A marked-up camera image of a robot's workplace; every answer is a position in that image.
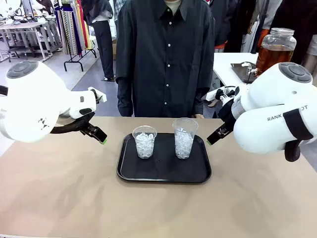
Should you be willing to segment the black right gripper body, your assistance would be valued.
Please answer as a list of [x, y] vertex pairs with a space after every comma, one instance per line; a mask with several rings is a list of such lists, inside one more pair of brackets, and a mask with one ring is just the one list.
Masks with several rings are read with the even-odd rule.
[[222, 121], [226, 125], [230, 125], [230, 126], [233, 126], [236, 122], [236, 119], [233, 116], [232, 110], [231, 110], [233, 102], [234, 102], [233, 99], [226, 102], [225, 104], [222, 105], [222, 108], [218, 112], [218, 117], [222, 119]]

